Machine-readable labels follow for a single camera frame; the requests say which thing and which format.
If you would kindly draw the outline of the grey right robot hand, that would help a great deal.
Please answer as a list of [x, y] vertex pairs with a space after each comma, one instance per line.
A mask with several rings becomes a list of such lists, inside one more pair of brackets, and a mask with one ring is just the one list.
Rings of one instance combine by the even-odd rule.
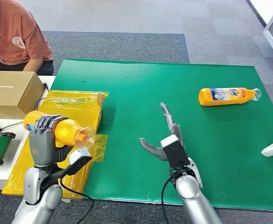
[[[181, 142], [182, 146], [183, 148], [185, 148], [183, 137], [181, 132], [180, 126], [174, 122], [172, 115], [171, 114], [171, 112], [168, 109], [168, 107], [166, 104], [161, 102], [160, 105], [163, 111], [163, 116], [166, 120], [166, 123], [169, 129], [169, 134], [175, 135]], [[158, 148], [158, 147], [156, 147], [154, 145], [148, 144], [144, 138], [140, 138], [139, 142], [142, 148], [147, 150], [147, 152], [149, 152], [152, 155], [154, 155], [160, 160], [167, 161], [167, 157], [163, 148]]]

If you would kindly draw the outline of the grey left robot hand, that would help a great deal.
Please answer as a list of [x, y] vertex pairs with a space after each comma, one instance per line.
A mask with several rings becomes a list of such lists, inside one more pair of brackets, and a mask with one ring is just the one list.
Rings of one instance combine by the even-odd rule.
[[62, 162], [73, 149], [64, 144], [57, 147], [54, 130], [67, 117], [60, 115], [44, 115], [36, 120], [34, 128], [29, 133], [31, 155], [36, 167], [47, 167]]

